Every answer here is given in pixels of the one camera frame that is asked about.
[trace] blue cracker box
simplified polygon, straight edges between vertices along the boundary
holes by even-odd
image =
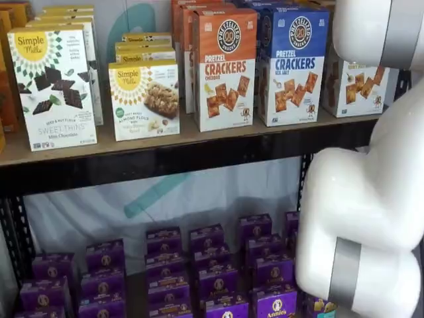
[[[268,127],[317,121],[328,10],[269,7],[260,24],[260,117]]]
[[[184,270],[184,257],[180,251],[157,252],[144,256],[148,276],[166,277]]]
[[[189,298],[189,281],[186,272],[168,277],[147,277],[149,303],[170,303],[175,299]]]
[[[79,318],[125,318],[125,297],[121,293],[102,294],[79,303]]]
[[[125,292],[125,275],[120,268],[102,268],[82,277],[81,296],[84,298],[116,292]]]

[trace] orange box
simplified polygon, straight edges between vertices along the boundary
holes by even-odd
[[[252,9],[195,11],[195,121],[200,131],[253,123],[258,13]]]
[[[182,70],[180,83],[184,83],[185,89],[185,112],[191,114],[194,112],[193,105],[193,15],[194,11],[206,9],[235,9],[232,3],[198,3],[194,5],[180,6],[180,64]]]

